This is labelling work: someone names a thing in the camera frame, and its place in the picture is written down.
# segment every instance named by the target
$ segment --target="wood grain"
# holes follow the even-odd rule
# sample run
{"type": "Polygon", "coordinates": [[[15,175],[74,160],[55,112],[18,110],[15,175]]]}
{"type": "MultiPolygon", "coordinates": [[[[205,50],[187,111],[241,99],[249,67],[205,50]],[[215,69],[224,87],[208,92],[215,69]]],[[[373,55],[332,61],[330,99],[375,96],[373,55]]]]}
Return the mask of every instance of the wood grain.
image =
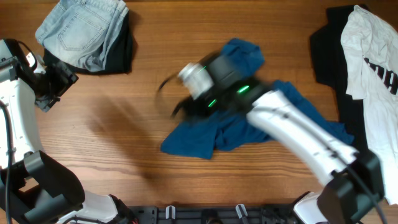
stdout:
{"type": "MultiPolygon", "coordinates": [[[[0,37],[19,39],[42,53],[34,33],[55,4],[13,2],[0,3],[0,37]]],[[[128,2],[138,44],[132,72],[80,75],[48,113],[37,110],[44,148],[87,190],[114,194],[128,205],[286,203],[320,190],[305,165],[277,142],[215,151],[210,161],[161,153],[162,141],[179,122],[169,118],[171,109],[188,93],[176,83],[166,86],[161,97],[155,93],[167,76],[239,37],[261,47],[266,64],[259,77],[292,82],[326,119],[337,120],[333,90],[313,77],[308,37],[326,24],[326,7],[356,3],[128,2]]],[[[366,3],[398,26],[396,2],[366,3]]],[[[398,222],[397,207],[384,209],[391,223],[398,222]]],[[[365,222],[379,220],[371,212],[365,222]]]]}

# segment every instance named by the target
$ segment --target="black fabric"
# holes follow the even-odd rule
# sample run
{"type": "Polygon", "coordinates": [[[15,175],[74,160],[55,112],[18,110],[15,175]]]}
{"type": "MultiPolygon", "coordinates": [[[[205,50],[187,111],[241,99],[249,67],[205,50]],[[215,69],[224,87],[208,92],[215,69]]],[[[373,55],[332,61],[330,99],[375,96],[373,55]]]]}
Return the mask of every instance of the black fabric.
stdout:
{"type": "Polygon", "coordinates": [[[313,69],[318,83],[335,90],[339,121],[345,123],[347,133],[355,139],[353,146],[359,151],[367,150],[363,116],[363,101],[353,100],[347,90],[347,63],[341,46],[341,33],[354,6],[333,7],[326,10],[329,23],[310,37],[313,69]]]}
{"type": "MultiPolygon", "coordinates": [[[[115,73],[129,73],[131,71],[131,60],[133,51],[133,40],[129,27],[129,14],[123,20],[122,28],[116,40],[113,42],[106,56],[105,69],[98,72],[91,72],[87,69],[76,68],[73,65],[66,65],[73,72],[88,75],[109,75],[115,73]]],[[[50,65],[57,63],[60,59],[44,49],[44,63],[50,65]]]]}
{"type": "Polygon", "coordinates": [[[216,210],[207,208],[201,211],[201,224],[223,224],[223,222],[218,218],[216,210]]]}

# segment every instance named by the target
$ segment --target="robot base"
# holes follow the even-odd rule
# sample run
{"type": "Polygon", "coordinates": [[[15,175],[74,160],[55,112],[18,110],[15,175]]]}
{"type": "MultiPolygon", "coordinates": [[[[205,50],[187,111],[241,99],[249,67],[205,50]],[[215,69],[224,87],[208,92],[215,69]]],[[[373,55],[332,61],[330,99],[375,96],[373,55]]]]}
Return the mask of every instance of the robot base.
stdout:
{"type": "MultiPolygon", "coordinates": [[[[175,208],[175,219],[166,219],[166,208],[130,207],[138,217],[140,224],[205,224],[201,220],[201,212],[206,208],[175,208]]],[[[224,224],[299,224],[292,215],[292,204],[273,204],[262,207],[248,207],[247,222],[239,218],[235,207],[210,208],[218,212],[218,218],[224,224]]]]}

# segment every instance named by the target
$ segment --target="denim jeans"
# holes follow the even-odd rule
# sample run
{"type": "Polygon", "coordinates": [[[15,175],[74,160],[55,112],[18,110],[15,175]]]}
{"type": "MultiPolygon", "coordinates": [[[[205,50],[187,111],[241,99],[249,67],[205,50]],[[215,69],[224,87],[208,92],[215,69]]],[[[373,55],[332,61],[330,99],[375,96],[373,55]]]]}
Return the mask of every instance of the denim jeans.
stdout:
{"type": "Polygon", "coordinates": [[[97,72],[129,9],[119,0],[61,0],[37,29],[37,41],[60,60],[97,72]]]}

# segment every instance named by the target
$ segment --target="black cable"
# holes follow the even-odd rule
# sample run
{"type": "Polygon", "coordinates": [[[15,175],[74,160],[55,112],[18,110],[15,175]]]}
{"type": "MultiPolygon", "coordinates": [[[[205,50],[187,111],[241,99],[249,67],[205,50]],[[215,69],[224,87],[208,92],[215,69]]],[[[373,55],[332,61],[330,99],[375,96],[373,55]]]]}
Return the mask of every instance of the black cable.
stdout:
{"type": "Polygon", "coordinates": [[[32,54],[33,59],[35,60],[35,63],[31,66],[30,69],[32,69],[32,72],[33,72],[37,68],[37,59],[36,59],[35,54],[33,54],[33,51],[31,51],[30,48],[22,41],[18,40],[18,43],[22,44],[32,54]]]}
{"type": "Polygon", "coordinates": [[[167,78],[160,84],[158,91],[160,91],[160,90],[163,88],[163,86],[166,85],[166,83],[168,83],[170,80],[172,80],[172,79],[174,79],[174,78],[177,78],[177,76],[178,76],[178,74],[177,74],[177,73],[174,73],[173,75],[167,77],[167,78]]]}
{"type": "Polygon", "coordinates": [[[357,184],[362,188],[362,190],[365,192],[365,194],[369,197],[369,199],[371,200],[372,204],[375,206],[376,211],[379,214],[379,217],[380,217],[382,223],[383,224],[387,224],[386,216],[384,215],[384,213],[383,213],[380,205],[378,204],[378,202],[374,199],[374,197],[373,197],[371,191],[369,190],[369,188],[362,181],[362,179],[359,177],[359,175],[347,164],[347,162],[344,161],[344,159],[341,158],[341,156],[335,150],[333,150],[333,146],[331,146],[328,141],[325,141],[324,139],[322,139],[322,137],[320,137],[318,133],[316,133],[316,132],[312,131],[310,128],[308,128],[307,125],[305,123],[303,123],[301,120],[295,119],[294,116],[289,116],[289,112],[279,111],[278,109],[267,108],[267,107],[254,108],[253,111],[266,111],[266,112],[270,112],[270,113],[281,115],[283,118],[288,118],[291,121],[293,121],[295,124],[299,125],[301,128],[305,129],[308,133],[310,133],[313,137],[315,137],[322,144],[327,146],[327,149],[332,151],[336,155],[337,159],[342,164],[344,164],[346,166],[347,171],[353,176],[353,178],[355,179],[357,184]]]}
{"type": "Polygon", "coordinates": [[[4,117],[6,119],[6,132],[7,132],[7,146],[8,146],[8,167],[7,167],[7,177],[6,177],[6,201],[5,201],[5,206],[6,206],[6,217],[7,217],[7,223],[12,224],[12,219],[11,219],[11,212],[10,212],[10,170],[12,166],[12,154],[14,152],[14,146],[12,142],[12,129],[11,129],[11,118],[10,114],[7,110],[7,106],[0,100],[0,108],[2,109],[2,112],[4,113],[4,117]]]}
{"type": "Polygon", "coordinates": [[[83,222],[91,222],[91,223],[97,223],[97,224],[106,224],[105,222],[101,222],[99,220],[92,220],[92,219],[89,219],[89,218],[80,218],[80,217],[77,217],[77,216],[68,218],[62,224],[67,224],[70,221],[83,221],[83,222]]]}

